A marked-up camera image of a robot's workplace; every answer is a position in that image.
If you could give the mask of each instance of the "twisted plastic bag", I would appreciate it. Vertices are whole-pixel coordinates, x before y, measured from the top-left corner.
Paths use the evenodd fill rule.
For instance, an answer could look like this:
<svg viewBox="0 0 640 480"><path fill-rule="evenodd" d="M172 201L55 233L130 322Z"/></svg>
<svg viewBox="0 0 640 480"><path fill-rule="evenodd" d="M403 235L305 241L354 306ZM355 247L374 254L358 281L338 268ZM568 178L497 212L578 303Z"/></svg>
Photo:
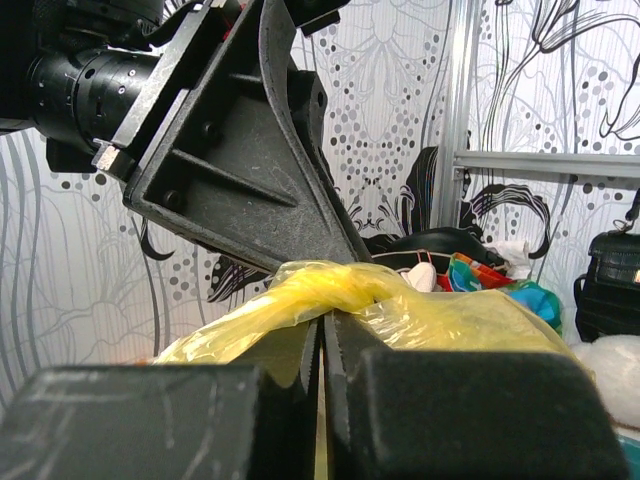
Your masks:
<svg viewBox="0 0 640 480"><path fill-rule="evenodd" d="M393 348L572 356L549 325L499 291L423 294L387 267L311 261L283 265L267 292L177 340L155 363L227 363L266 333L334 308Z"/></svg>

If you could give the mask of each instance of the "wallpaper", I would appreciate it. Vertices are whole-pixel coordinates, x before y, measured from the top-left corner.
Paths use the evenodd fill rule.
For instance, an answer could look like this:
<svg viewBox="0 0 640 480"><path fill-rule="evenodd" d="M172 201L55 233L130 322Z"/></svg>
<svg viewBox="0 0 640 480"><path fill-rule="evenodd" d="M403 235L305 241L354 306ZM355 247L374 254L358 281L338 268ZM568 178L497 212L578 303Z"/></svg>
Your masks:
<svg viewBox="0 0 640 480"><path fill-rule="evenodd" d="M364 237L429 223L451 8L353 0L340 24L295 42L329 94L324 151ZM36 131L0 137L0 194L0 413L41 367L148 358L265 288L127 211L104 175L51 173Z"/></svg>
<svg viewBox="0 0 640 480"><path fill-rule="evenodd" d="M640 2L483 1L471 148L640 154ZM624 218L640 181L468 172L461 226L486 241L527 239L533 278L559 295L576 341L572 285L591 239Z"/></svg>

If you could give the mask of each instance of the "translucent yellow plastic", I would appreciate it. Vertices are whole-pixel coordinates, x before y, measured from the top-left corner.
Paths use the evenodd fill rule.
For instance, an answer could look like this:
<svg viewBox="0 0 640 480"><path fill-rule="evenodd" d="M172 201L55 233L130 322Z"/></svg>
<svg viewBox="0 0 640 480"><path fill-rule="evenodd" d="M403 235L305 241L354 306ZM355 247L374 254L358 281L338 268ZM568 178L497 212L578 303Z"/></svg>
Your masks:
<svg viewBox="0 0 640 480"><path fill-rule="evenodd" d="M183 337L155 363L227 363L266 333L332 309L354 314L397 349L554 352L573 357L542 319L507 295L415 291L380 265L292 262L271 288Z"/></svg>

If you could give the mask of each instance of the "white object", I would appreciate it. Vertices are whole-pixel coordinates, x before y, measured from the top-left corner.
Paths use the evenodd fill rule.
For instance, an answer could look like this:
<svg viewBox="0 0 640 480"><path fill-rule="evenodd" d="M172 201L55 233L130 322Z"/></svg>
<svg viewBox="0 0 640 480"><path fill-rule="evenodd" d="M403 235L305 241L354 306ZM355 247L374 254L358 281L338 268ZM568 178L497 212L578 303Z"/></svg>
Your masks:
<svg viewBox="0 0 640 480"><path fill-rule="evenodd" d="M513 280L526 280L529 277L531 273L529 242L525 240L498 240L485 243L484 247L509 262L507 277Z"/></svg>
<svg viewBox="0 0 640 480"><path fill-rule="evenodd" d="M436 269L429 262L420 262L408 272L401 272L400 275L405 282L421 293L433 292L436 286Z"/></svg>
<svg viewBox="0 0 640 480"><path fill-rule="evenodd" d="M602 337L572 349L595 373L600 396L613 419L640 429L640 336Z"/></svg>

